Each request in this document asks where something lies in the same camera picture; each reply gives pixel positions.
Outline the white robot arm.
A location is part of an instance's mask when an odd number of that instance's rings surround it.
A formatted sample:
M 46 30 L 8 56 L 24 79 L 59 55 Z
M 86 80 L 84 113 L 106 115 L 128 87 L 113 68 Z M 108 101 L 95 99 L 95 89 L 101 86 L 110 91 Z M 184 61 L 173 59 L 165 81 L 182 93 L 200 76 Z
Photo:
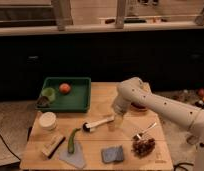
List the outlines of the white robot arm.
M 143 89 L 144 82 L 133 77 L 117 85 L 112 108 L 123 116 L 131 103 L 144 106 L 199 138 L 193 171 L 204 171 L 204 109 L 165 98 Z

